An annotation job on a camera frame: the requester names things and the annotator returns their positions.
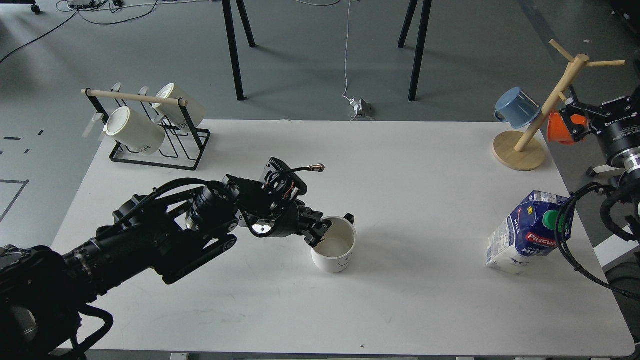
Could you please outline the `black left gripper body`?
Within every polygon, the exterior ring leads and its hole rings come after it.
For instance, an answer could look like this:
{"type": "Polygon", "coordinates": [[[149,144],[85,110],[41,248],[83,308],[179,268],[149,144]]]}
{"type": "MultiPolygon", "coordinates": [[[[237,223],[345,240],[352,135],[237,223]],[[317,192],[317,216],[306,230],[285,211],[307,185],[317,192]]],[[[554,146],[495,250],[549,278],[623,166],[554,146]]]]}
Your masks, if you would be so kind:
{"type": "Polygon", "coordinates": [[[258,180],[228,174],[197,195],[187,212],[187,227],[230,233],[240,226],[258,238],[301,236],[302,230],[310,227],[297,227],[297,207],[306,207],[298,197],[307,193],[307,185],[297,173],[324,170],[321,163],[290,168],[272,157],[258,180]]]}

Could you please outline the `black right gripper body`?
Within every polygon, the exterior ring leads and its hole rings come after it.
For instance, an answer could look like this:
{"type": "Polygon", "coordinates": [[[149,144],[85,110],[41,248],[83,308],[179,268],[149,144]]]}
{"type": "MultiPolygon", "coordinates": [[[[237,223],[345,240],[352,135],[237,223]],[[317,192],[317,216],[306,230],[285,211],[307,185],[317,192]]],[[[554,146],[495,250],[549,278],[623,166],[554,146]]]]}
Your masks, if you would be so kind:
{"type": "Polygon", "coordinates": [[[605,118],[595,120],[596,136],[606,164],[623,167],[624,156],[639,151],[639,102],[620,97],[604,102],[599,111],[605,118]]]}

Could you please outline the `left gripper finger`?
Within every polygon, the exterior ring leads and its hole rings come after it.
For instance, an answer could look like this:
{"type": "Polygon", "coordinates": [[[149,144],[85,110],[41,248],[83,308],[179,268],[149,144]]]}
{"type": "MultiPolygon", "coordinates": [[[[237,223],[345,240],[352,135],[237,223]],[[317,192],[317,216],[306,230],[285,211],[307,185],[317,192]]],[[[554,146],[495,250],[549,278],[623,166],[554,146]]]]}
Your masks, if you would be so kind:
{"type": "Polygon", "coordinates": [[[304,230],[301,231],[301,235],[311,248],[316,248],[320,243],[322,243],[325,235],[331,227],[331,225],[313,225],[311,227],[304,228],[304,230]]]}
{"type": "Polygon", "coordinates": [[[331,219],[323,219],[324,214],[306,206],[297,206],[297,227],[332,227],[331,219]]]}

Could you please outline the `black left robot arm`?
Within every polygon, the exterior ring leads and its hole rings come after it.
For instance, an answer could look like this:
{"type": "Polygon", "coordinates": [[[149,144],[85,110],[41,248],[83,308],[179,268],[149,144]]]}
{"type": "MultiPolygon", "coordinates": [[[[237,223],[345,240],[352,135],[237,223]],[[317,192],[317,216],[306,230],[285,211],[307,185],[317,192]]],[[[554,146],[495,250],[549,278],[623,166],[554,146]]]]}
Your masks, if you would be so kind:
{"type": "Polygon", "coordinates": [[[135,194],[86,243],[59,254],[47,246],[1,248],[1,358],[80,360],[114,326],[92,306],[99,296],[153,269],[171,285],[222,255],[237,242],[238,226],[263,238],[304,237],[315,248],[333,227],[322,212],[298,199],[307,192],[299,172],[270,158],[258,180],[226,175],[222,181],[178,178],[150,194],[135,194]]]}

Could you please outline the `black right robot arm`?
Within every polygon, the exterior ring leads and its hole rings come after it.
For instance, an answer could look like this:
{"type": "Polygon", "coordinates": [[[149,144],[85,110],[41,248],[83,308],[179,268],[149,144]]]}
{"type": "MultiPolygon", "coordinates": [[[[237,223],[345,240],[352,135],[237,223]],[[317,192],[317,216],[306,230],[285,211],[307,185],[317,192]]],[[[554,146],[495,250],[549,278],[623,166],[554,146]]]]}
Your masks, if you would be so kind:
{"type": "Polygon", "coordinates": [[[559,110],[561,119],[569,136],[575,142],[582,141],[593,134],[599,143],[606,164],[625,171],[617,184],[604,185],[589,183],[571,193],[569,210],[591,192],[602,192],[607,198],[603,201],[599,216],[603,225],[611,233],[625,241],[639,241],[639,89],[630,96],[590,105],[578,100],[573,86],[569,87],[570,97],[566,105],[559,110]],[[617,204],[633,203],[634,212],[626,217],[630,232],[624,231],[611,218],[611,209],[617,204]]]}

